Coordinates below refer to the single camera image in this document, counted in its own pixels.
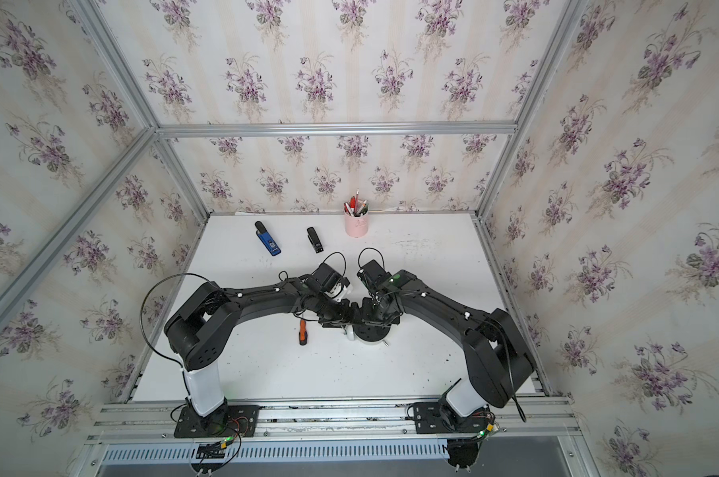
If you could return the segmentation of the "white twin-bell alarm clock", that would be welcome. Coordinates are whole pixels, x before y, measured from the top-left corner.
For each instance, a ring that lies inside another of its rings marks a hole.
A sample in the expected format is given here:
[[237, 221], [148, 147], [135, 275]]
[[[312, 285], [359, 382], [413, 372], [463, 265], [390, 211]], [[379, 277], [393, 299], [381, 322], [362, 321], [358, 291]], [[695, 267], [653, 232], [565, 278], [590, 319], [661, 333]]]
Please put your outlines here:
[[364, 345], [374, 346], [385, 341], [390, 333], [389, 327], [370, 326], [370, 325], [345, 325], [343, 333], [347, 340], [357, 342]]

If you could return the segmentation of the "orange handled screwdriver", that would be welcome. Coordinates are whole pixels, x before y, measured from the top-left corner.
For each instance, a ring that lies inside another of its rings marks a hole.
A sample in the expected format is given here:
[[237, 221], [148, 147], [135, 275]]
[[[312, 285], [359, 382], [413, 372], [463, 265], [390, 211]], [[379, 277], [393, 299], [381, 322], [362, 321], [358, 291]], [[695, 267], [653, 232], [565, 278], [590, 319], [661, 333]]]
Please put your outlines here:
[[306, 346], [308, 344], [308, 329], [307, 321], [305, 319], [300, 320], [299, 344], [301, 346]]

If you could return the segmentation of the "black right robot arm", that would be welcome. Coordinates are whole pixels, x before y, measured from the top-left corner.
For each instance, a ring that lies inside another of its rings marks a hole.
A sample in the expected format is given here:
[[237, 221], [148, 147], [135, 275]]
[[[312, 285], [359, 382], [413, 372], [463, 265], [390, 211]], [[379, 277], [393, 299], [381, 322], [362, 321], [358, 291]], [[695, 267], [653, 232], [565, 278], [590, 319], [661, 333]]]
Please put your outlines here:
[[390, 273], [376, 262], [360, 268], [357, 277], [369, 294], [361, 305], [369, 323], [383, 326], [411, 315], [463, 350], [468, 377], [443, 395], [444, 408], [452, 415], [464, 419], [485, 405], [502, 409], [535, 372], [528, 343], [506, 310], [486, 312], [466, 306], [407, 270]]

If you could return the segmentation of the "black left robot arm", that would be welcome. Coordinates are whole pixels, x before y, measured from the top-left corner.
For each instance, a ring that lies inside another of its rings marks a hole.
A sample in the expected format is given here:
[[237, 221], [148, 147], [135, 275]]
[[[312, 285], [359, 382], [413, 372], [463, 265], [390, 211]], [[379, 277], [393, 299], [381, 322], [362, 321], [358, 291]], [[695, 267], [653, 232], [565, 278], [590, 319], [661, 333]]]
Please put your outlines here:
[[316, 314], [323, 328], [361, 322], [359, 304], [345, 298], [334, 300], [315, 272], [250, 288], [224, 288], [204, 278], [164, 325], [174, 355], [155, 353], [182, 368], [188, 405], [205, 419], [226, 406], [217, 360], [234, 329], [271, 315], [300, 318], [307, 311]]

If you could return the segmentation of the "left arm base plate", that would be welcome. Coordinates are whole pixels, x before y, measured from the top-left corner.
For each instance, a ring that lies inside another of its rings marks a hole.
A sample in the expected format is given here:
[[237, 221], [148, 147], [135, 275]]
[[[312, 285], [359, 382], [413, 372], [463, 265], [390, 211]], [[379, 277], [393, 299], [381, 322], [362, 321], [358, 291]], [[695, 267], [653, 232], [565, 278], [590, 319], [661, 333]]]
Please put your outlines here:
[[222, 405], [201, 417], [191, 405], [184, 405], [178, 417], [174, 417], [174, 438], [252, 437], [259, 411], [257, 405]]

